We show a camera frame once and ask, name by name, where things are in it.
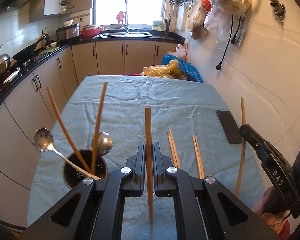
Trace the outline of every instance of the stainless steel appliance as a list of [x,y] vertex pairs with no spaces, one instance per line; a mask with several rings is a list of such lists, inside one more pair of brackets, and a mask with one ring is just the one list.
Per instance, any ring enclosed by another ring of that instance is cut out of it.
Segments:
[[79,37],[79,23],[57,29],[57,41],[59,44],[67,43],[70,40],[78,39]]

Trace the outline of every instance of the faucet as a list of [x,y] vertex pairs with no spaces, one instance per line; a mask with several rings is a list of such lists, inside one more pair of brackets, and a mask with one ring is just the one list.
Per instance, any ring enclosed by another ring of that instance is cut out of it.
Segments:
[[127,32],[129,31],[129,23],[128,23],[128,14],[126,11],[123,12],[126,16],[125,16],[125,25],[127,28]]

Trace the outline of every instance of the silver screw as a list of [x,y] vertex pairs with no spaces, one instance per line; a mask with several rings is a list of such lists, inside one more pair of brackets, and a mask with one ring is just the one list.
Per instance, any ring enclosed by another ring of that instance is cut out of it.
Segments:
[[212,177],[212,176],[207,176],[207,177],[205,178],[205,181],[206,181],[208,184],[213,184],[213,183],[216,182],[216,179],[215,179],[214,177]]
[[167,168],[167,172],[169,172],[169,173],[176,173],[177,172],[177,168],[176,167],[168,167]]
[[88,177],[83,179],[83,183],[86,185],[90,185],[92,182],[93,182],[93,178]]
[[124,174],[127,174],[127,173],[130,173],[131,172],[131,169],[129,167],[123,167],[121,169],[121,172],[124,173]]

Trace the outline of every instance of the chopstick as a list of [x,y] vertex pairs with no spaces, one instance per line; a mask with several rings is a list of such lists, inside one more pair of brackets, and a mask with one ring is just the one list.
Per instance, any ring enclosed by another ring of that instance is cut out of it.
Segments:
[[96,128],[94,130],[94,136],[93,136],[93,147],[92,147],[92,157],[91,157],[91,169],[92,169],[92,174],[93,175],[96,174],[98,137],[99,137],[100,123],[101,123],[101,114],[102,114],[102,108],[103,108],[103,101],[105,100],[107,84],[108,84],[108,82],[103,83],[102,92],[101,92],[101,96],[100,96],[100,103],[99,103],[97,121],[96,121]]
[[[242,124],[246,124],[246,110],[244,108],[244,100],[243,97],[240,98],[241,100],[241,115],[242,115]],[[241,144],[241,159],[240,159],[240,166],[239,166],[239,174],[237,178],[237,185],[235,186],[234,195],[237,196],[240,189],[240,184],[243,175],[243,167],[244,167],[244,158],[246,154],[246,140],[242,138]]]
[[152,172],[152,132],[151,132],[151,108],[145,108],[145,133],[146,133],[146,171],[148,189],[149,221],[153,222],[153,172]]
[[196,136],[192,136],[194,152],[195,152],[195,160],[197,161],[197,168],[198,168],[198,177],[199,179],[204,179],[204,172],[202,166],[202,159],[200,155],[200,149],[198,144],[198,138]]
[[61,129],[63,130],[63,133],[65,134],[69,144],[71,145],[75,155],[78,157],[79,161],[82,163],[82,165],[84,166],[84,168],[86,169],[87,172],[91,173],[91,169],[90,167],[87,165],[86,161],[84,160],[84,158],[82,157],[81,153],[78,151],[77,147],[74,145],[74,142],[73,140],[71,139],[66,127],[65,127],[65,124],[63,123],[62,119],[61,119],[61,116],[60,116],[60,112],[58,110],[58,107],[57,107],[57,104],[54,100],[54,97],[52,95],[52,92],[51,92],[51,89],[50,87],[47,87],[47,91],[48,91],[48,96],[50,98],[50,102],[52,104],[52,108],[54,110],[54,113],[56,114],[57,116],[57,119],[59,121],[59,124],[61,126]]
[[176,167],[180,169],[181,165],[180,165],[180,161],[179,161],[179,156],[178,156],[176,144],[174,143],[174,139],[173,139],[172,131],[171,131],[170,127],[168,129],[168,139],[169,139],[169,136],[171,138],[170,149],[171,149],[171,146],[172,146],[172,149],[173,149],[173,151],[171,151],[171,155],[172,155],[172,158],[175,158],[174,162],[175,162]]

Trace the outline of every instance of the blue tablecloth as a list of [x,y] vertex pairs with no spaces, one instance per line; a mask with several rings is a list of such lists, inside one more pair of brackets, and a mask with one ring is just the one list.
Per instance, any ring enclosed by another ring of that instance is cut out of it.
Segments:
[[[77,88],[62,111],[62,119],[78,149],[91,149],[95,120],[103,82],[107,91],[100,131],[110,134],[114,146],[104,156],[109,173],[125,165],[137,154],[138,143],[145,139],[144,108],[151,107],[152,139],[161,153],[171,156],[167,139],[171,127],[181,168],[197,175],[192,135],[198,137],[205,175],[216,177],[232,192],[239,171],[241,144],[229,144],[216,110],[228,110],[208,84],[164,78],[133,76],[88,76]],[[65,156],[73,150],[56,122],[55,148]],[[62,177],[62,159],[53,152],[42,153],[32,183],[28,225],[31,225],[69,188]],[[127,198],[123,215],[122,239],[176,239],[172,198],[154,196],[154,223],[148,222],[147,189],[141,198]],[[262,179],[247,146],[239,198],[250,208],[264,192]]]

